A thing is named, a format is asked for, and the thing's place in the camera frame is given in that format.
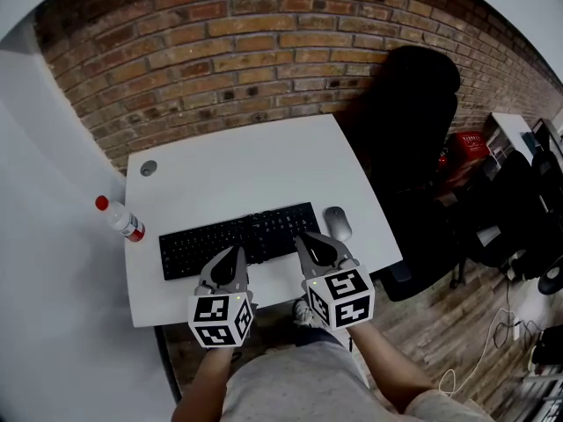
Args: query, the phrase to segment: white desk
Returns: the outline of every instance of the white desk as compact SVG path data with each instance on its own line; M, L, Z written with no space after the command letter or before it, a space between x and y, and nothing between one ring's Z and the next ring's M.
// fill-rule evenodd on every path
M141 165L150 159L157 170L144 177ZM370 272L402 259L332 115L240 127L131 155L126 203L146 225L141 242L125 244L133 325L187 320L187 298L199 277L164 280L160 235L307 201L324 234L324 209L344 208L354 232L347 247ZM249 266L248 273L259 306L303 294L296 253Z

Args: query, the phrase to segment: plastic bottle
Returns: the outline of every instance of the plastic bottle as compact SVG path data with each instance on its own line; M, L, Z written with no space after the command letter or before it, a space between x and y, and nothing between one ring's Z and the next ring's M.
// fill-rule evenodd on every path
M107 223L131 242L143 239L144 225L119 201L109 201L105 195L96 199L96 208L106 215Z

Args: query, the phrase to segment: forearm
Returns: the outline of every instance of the forearm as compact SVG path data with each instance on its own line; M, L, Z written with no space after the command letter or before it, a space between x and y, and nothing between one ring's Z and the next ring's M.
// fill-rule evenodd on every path
M205 355L172 422L216 422L221 418L233 352L232 348L218 348Z
M426 374L397 350L371 322L348 328L381 393L400 412L434 386Z

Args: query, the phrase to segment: computer mouse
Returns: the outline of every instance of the computer mouse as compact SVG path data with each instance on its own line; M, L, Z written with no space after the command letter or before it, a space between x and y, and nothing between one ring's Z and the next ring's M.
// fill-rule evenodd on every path
M352 228L341 207L328 207L325 210L325 221L331 237L337 241L347 241L352 236Z

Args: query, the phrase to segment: red box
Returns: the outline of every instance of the red box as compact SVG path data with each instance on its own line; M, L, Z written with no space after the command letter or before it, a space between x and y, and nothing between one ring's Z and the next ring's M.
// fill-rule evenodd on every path
M479 131L455 133L446 142L446 147L448 147L448 162L457 167L490 153L485 138Z

